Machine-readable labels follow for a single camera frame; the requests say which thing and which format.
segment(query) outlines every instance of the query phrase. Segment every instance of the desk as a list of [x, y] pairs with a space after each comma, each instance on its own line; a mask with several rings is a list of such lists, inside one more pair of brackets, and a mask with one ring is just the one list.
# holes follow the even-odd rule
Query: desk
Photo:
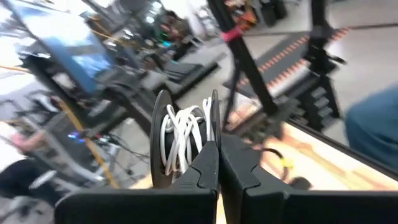
[[[256, 109], [253, 105], [241, 107], [246, 115]], [[235, 121], [244, 119], [232, 115]], [[337, 149], [325, 144], [317, 138], [293, 127], [283, 125], [282, 140], [268, 139], [265, 147], [272, 147], [283, 153], [286, 159], [292, 161], [293, 168], [287, 181], [301, 176], [308, 179], [311, 190], [398, 190], [398, 182], [366, 164], [353, 159]], [[280, 176], [280, 160], [268, 153], [264, 153], [261, 166], [276, 177]], [[151, 176], [140, 180], [132, 189], [146, 189], [152, 187]], [[217, 207], [217, 224], [226, 223], [223, 201], [220, 197]]]

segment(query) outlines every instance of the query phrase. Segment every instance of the gray floor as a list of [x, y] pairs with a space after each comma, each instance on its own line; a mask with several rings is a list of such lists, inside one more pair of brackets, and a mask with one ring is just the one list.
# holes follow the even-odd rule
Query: gray floor
[[[308, 29], [308, 9], [306, 0], [299, 7], [292, 8], [290, 17], [281, 22], [277, 27], [270, 29], [273, 32], [290, 32]], [[334, 3], [330, 6], [331, 23], [334, 26], [357, 26], [364, 24], [380, 24], [384, 22], [398, 22], [398, 1], [396, 0], [346, 0]], [[345, 59], [348, 64], [340, 67], [340, 71], [333, 76], [336, 93], [342, 111], [346, 111], [352, 104], [368, 95], [382, 90], [387, 86], [398, 82], [398, 63], [396, 53], [398, 44], [395, 41], [398, 36], [398, 28], [352, 30], [341, 41], [330, 47], [330, 53]], [[254, 58], [263, 54], [285, 36], [258, 36], [246, 37], [246, 43]], [[213, 89], [217, 89], [220, 98], [228, 94], [228, 90], [221, 84], [231, 75], [232, 59], [230, 52], [224, 44], [206, 49], [206, 51], [219, 54], [227, 53], [227, 57], [220, 61], [221, 69], [205, 79], [190, 93], [179, 101], [182, 108], [191, 105], [201, 105], [201, 101], [211, 95]], [[238, 102], [248, 99], [240, 96]], [[343, 125], [335, 124], [326, 131], [326, 135], [346, 144]], [[124, 124], [122, 137], [137, 152], [148, 153], [148, 138], [139, 130], [134, 121]], [[148, 174], [149, 166], [139, 162], [134, 166], [136, 174]], [[46, 224], [49, 216], [41, 220], [29, 220], [25, 223]]]

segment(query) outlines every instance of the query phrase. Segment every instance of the display screen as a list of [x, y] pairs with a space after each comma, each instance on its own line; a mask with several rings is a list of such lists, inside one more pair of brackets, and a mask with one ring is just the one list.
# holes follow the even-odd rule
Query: display screen
[[83, 18], [24, 1], [8, 6], [85, 92], [95, 91], [94, 78], [114, 62]]

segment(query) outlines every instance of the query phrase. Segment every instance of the white wall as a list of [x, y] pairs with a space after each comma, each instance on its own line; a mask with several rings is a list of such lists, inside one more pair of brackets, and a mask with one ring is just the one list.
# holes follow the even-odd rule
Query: white wall
[[194, 15], [197, 10], [207, 4], [207, 0], [161, 0], [167, 10], [172, 10], [181, 18], [189, 20], [191, 29], [196, 35], [204, 35], [205, 30]]

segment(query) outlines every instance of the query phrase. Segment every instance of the computer screen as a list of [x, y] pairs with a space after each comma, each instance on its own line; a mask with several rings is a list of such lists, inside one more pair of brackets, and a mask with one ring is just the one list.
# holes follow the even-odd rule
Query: computer screen
[[96, 76], [114, 62], [80, 16], [20, 0], [7, 4], [86, 93], [96, 90]]

